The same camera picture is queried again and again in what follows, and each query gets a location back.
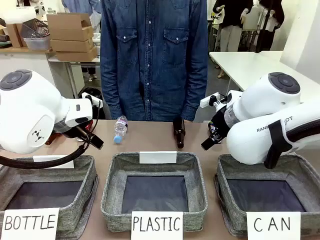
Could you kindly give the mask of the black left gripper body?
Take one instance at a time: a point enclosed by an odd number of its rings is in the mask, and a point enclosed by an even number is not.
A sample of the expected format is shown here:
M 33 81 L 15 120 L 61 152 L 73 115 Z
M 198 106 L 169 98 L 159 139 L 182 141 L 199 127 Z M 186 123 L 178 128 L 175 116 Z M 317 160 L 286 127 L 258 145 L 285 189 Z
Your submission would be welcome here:
M 87 135 L 91 135 L 92 133 L 93 122 L 84 122 L 75 127 L 76 136 L 78 139 L 83 142 L 88 140 Z

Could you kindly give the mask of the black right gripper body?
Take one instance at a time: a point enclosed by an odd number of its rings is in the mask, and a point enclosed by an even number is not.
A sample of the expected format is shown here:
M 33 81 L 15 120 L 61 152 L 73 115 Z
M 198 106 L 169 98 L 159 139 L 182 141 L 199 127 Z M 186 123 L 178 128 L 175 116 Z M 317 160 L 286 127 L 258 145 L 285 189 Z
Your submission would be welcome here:
M 210 122 L 210 134 L 213 135 L 218 133 L 222 137 L 226 137 L 230 127 L 227 125 L 225 121 L 225 111 L 227 107 L 224 106 L 219 109 L 215 115 L 212 117 Z

